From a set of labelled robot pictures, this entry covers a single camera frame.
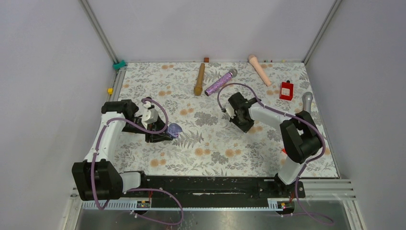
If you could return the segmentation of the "purple earbud charging case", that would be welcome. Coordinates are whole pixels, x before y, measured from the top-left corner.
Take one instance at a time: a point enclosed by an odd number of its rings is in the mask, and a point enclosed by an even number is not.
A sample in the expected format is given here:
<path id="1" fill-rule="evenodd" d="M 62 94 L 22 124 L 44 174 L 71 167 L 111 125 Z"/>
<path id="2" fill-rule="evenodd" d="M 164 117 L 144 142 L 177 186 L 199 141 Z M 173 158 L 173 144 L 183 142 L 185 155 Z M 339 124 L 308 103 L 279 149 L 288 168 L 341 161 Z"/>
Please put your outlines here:
<path id="1" fill-rule="evenodd" d="M 180 125 L 176 123 L 169 124 L 167 129 L 167 134 L 172 138 L 178 138 L 180 133 L 182 132 L 183 132 L 182 128 L 180 127 Z"/>

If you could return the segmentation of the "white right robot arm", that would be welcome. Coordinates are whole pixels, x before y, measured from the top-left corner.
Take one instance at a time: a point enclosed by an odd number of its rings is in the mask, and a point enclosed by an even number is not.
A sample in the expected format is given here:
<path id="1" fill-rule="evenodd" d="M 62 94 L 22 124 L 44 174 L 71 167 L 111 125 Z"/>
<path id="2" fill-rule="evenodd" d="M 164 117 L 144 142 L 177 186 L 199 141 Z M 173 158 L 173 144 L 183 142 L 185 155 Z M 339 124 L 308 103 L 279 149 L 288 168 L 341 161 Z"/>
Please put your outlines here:
<path id="1" fill-rule="evenodd" d="M 280 132 L 287 158 L 275 175 L 277 182 L 274 190 L 278 196 L 287 197 L 293 192 L 293 183 L 301 174 L 305 163 L 320 149 L 325 148 L 321 133 L 305 110 L 295 115 L 284 113 L 266 106 L 256 97 L 248 100 L 237 92 L 228 99 L 228 104 L 222 112 L 245 133 L 256 121 Z"/>

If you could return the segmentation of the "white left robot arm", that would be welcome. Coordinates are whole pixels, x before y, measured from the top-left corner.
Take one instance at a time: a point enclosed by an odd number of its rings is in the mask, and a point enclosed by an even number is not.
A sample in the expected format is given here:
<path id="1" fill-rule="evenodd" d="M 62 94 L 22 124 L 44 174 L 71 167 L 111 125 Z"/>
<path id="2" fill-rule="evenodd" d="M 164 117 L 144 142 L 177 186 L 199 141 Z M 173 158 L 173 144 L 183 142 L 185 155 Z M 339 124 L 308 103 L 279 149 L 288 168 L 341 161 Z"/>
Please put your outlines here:
<path id="1" fill-rule="evenodd" d="M 72 166 L 72 175 L 83 201 L 116 200 L 130 190 L 142 197 L 148 192 L 145 174 L 141 171 L 119 172 L 113 157 L 122 133 L 144 135 L 146 143 L 172 141 L 183 132 L 176 123 L 169 123 L 164 108 L 151 98 L 141 100 L 144 110 L 130 99 L 106 102 L 101 108 L 101 123 L 94 143 L 81 162 Z"/>

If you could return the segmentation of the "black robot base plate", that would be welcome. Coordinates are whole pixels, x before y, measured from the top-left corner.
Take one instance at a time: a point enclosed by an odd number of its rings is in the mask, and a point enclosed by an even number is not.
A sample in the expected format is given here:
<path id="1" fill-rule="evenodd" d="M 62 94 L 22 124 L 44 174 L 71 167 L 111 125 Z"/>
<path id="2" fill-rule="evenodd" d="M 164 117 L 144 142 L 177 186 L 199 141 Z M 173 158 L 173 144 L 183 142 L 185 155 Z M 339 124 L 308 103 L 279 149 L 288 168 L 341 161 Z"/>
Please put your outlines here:
<path id="1" fill-rule="evenodd" d="M 303 183 L 283 185 L 273 177 L 211 177 L 143 175 L 141 191 L 129 192 L 126 198 L 146 198 L 153 208 L 176 208 L 167 194 L 183 208 L 266 208 L 268 199 L 294 201 L 305 198 Z"/>

